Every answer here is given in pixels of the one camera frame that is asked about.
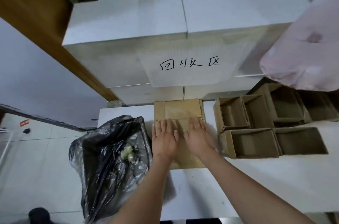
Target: pink fabric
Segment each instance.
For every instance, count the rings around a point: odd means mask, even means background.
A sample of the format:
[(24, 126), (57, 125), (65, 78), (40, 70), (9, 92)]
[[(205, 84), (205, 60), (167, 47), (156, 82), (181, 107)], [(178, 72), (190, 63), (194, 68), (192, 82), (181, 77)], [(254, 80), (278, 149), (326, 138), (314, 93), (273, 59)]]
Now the pink fabric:
[(339, 0), (313, 0), (261, 58), (260, 68), (296, 89), (339, 89)]

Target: white table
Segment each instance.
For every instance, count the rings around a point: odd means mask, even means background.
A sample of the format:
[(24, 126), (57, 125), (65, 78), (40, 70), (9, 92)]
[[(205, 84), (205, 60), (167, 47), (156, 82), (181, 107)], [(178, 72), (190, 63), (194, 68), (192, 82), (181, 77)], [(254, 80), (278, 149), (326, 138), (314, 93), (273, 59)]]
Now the white table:
[[(204, 102), (206, 122), (216, 139), (213, 105), (214, 101)], [(142, 116), (151, 134), (153, 105), (101, 109), (98, 126), (126, 114)], [(339, 123), (323, 121), (307, 126), (318, 127), (329, 155), (227, 160), (301, 212), (338, 211)], [(170, 171), (161, 220), (237, 216), (208, 169)]]

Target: paper sign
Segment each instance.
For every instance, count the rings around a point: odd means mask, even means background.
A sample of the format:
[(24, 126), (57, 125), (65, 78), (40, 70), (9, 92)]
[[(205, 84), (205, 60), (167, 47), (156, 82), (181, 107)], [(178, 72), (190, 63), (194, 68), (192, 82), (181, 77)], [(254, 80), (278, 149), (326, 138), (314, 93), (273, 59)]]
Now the paper sign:
[(23, 127), (25, 125), (29, 124), (29, 120), (24, 120), (20, 122), (20, 127)]
[(153, 87), (214, 84), (228, 80), (255, 43), (191, 38), (152, 44), (139, 49), (138, 57)]

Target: hand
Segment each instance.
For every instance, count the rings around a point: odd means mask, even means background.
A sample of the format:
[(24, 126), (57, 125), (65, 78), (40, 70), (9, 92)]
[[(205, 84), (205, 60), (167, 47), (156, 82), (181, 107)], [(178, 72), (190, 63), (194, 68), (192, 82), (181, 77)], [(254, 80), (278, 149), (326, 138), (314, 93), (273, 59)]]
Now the hand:
[(189, 150), (199, 159), (204, 153), (215, 151), (213, 138), (206, 124), (197, 117), (189, 118), (189, 132), (184, 132), (184, 138)]
[(152, 126), (152, 150), (154, 161), (170, 165), (178, 149), (179, 133), (173, 132), (172, 120), (157, 121)]

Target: plastic bag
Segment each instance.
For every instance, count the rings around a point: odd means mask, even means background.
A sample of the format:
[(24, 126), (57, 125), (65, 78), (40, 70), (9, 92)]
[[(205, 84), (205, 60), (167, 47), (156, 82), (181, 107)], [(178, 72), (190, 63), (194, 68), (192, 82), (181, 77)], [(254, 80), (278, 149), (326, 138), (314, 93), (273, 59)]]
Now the plastic bag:
[[(120, 156), (126, 145), (133, 147), (132, 163)], [(81, 178), (85, 223), (101, 223), (118, 212), (150, 167), (152, 154), (144, 119), (123, 115), (108, 121), (74, 140), (69, 158)]]

